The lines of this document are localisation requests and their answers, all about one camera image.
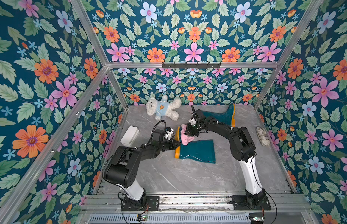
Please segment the white ventilation grille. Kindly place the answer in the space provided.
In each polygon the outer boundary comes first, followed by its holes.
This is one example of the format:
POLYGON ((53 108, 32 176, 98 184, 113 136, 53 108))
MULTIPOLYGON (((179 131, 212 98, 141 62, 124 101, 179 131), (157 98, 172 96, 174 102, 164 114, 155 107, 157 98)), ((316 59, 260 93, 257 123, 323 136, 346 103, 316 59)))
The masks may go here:
POLYGON ((89 224, 249 224, 248 214, 227 213, 151 213, 138 218, 137 214, 91 215, 89 224))

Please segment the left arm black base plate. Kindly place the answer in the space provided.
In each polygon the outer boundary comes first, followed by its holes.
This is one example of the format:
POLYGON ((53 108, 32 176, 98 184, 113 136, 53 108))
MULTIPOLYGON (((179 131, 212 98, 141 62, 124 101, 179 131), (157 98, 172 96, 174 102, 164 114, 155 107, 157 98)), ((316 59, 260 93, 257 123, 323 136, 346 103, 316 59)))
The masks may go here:
POLYGON ((158 211, 160 204, 159 196, 143 196, 139 201, 135 201, 125 196, 121 200, 122 211, 158 211))

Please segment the teal rubber boot orange sole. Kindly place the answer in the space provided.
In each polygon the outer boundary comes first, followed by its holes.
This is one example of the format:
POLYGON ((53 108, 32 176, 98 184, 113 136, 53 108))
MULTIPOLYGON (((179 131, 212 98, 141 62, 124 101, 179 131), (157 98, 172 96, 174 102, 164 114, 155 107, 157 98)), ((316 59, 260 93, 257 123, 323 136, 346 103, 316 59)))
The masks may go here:
POLYGON ((181 142, 180 129, 181 126, 178 127, 174 138, 181 143, 181 145, 174 153, 174 157, 176 159, 191 159, 204 163, 216 163, 213 140, 194 140, 193 142, 190 142, 187 146, 185 146, 181 142))

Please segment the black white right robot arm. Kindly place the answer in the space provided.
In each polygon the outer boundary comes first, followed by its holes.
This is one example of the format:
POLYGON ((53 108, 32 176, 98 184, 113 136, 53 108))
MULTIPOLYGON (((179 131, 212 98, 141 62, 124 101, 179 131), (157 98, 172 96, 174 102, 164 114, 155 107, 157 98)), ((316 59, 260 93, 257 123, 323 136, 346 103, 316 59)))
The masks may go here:
POLYGON ((189 120, 185 134, 198 137, 201 133, 214 132, 229 142, 232 156, 240 162, 245 180, 245 191, 248 196, 263 194, 255 165, 256 146, 245 127, 236 127, 234 106, 224 113, 195 110, 192 106, 192 118, 189 120))

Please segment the white teddy bear blue shirt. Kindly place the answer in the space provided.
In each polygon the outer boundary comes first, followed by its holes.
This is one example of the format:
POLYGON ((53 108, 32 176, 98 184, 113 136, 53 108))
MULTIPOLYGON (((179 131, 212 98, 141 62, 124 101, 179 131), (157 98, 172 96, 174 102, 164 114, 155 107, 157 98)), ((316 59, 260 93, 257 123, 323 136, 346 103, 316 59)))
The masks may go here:
POLYGON ((172 102, 168 102, 167 95, 163 95, 161 101, 155 98, 150 98, 146 103, 146 113, 149 116, 154 115, 156 121, 161 120, 162 117, 169 117, 171 120, 177 121, 179 113, 175 111, 182 105, 179 98, 175 98, 172 102))

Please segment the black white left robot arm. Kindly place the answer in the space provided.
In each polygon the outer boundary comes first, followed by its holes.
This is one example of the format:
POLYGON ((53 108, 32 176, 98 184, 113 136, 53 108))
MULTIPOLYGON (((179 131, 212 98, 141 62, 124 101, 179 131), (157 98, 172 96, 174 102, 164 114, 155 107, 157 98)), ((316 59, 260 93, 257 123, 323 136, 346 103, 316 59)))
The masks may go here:
POLYGON ((149 141, 140 147, 120 146, 103 167, 102 178, 124 191, 127 199, 144 200, 146 190, 136 180, 140 163, 178 148, 180 142, 174 136, 174 130, 167 127, 152 131, 149 141))

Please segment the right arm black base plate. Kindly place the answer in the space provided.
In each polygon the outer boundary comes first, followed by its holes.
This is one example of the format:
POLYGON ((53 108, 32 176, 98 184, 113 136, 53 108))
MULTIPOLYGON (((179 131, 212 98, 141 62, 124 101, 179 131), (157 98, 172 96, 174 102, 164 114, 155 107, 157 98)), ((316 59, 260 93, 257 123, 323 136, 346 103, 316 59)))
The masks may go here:
POLYGON ((255 201, 253 198, 247 196, 232 196, 230 204, 233 205, 234 210, 237 211, 271 211, 271 204, 268 197, 264 197, 260 201, 255 201))

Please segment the pink microfiber cloth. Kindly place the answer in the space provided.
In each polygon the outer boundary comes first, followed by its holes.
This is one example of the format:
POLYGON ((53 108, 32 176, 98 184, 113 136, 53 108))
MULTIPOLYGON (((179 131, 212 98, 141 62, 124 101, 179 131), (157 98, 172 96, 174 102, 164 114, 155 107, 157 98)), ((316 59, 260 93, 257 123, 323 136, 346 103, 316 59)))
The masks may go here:
POLYGON ((187 130, 187 125, 182 124, 180 129, 180 138, 183 145, 187 146, 190 142, 193 142, 195 137, 185 134, 187 130))

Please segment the white rectangular box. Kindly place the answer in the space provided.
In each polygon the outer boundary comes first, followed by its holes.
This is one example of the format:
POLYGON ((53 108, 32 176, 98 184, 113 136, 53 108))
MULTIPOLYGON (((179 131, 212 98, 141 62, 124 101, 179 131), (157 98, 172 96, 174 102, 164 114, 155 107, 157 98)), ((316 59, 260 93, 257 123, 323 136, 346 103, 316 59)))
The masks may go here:
POLYGON ((125 134, 120 140, 120 143, 125 147, 132 147, 137 136, 139 134, 139 129, 134 126, 129 126, 125 134))

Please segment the black hook rail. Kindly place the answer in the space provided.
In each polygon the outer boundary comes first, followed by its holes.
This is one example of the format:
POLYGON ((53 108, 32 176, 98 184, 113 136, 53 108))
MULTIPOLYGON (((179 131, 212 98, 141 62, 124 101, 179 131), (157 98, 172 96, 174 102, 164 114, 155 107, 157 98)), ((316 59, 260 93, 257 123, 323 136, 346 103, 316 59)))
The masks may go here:
POLYGON ((220 68, 221 63, 211 63, 211 62, 208 62, 208 63, 201 63, 201 62, 176 63, 176 62, 172 62, 172 63, 162 63, 161 67, 163 69, 202 69, 202 70, 206 70, 206 69, 220 68))

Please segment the map print glasses case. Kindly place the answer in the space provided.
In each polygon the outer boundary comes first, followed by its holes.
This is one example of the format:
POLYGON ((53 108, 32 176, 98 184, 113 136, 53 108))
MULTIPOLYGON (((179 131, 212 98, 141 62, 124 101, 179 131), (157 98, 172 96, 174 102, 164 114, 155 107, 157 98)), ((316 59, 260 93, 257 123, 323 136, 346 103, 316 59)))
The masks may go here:
POLYGON ((263 146, 269 147, 271 145, 270 137, 265 129, 263 129, 262 127, 256 127, 256 133, 260 143, 263 146))

